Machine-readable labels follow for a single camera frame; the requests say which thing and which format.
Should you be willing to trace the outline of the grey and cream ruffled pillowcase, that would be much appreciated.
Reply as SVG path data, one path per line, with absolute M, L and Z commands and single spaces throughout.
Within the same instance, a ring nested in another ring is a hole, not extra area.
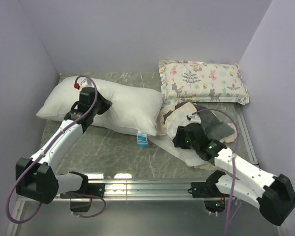
M 210 139 L 222 143 L 232 143 L 237 131 L 234 123 L 220 120 L 214 111 L 204 111 L 207 107 L 191 103 L 177 102 L 161 109 L 157 118 L 157 136 L 148 139 L 166 152 L 183 161 L 188 167 L 204 170 L 217 170 L 212 161 L 202 160 L 194 151 L 174 147 L 173 138 L 177 128 L 191 123 L 199 123 Z

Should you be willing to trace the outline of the white pillow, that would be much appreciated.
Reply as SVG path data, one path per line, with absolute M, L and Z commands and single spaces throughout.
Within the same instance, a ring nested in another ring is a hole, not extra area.
M 75 77 L 66 77 L 50 93 L 36 113 L 42 119 L 62 121 L 79 92 L 74 88 Z M 156 136 L 157 118 L 163 103 L 162 94 L 150 88 L 121 85 L 94 79 L 99 93 L 112 105 L 102 115 L 96 115 L 93 126 L 105 127 L 122 134 L 137 135 L 138 131 Z

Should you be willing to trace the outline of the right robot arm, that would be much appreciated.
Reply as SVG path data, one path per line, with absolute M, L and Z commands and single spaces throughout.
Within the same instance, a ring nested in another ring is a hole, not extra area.
M 218 140 L 209 139 L 199 123 L 178 126 L 173 143 L 219 168 L 206 179 L 211 196 L 226 194 L 245 201 L 276 226 L 282 225 L 295 208 L 295 191 L 287 176 L 268 173 Z

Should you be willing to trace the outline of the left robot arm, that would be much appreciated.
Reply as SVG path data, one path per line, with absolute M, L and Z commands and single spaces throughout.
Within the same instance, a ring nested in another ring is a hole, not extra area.
M 109 110 L 112 103 L 94 87 L 79 93 L 71 110 L 51 139 L 30 158 L 16 163 L 16 193 L 49 204 L 56 195 L 73 192 L 78 198 L 89 193 L 88 177 L 78 172 L 56 175 L 55 169 L 68 149 L 85 133 L 96 115 Z

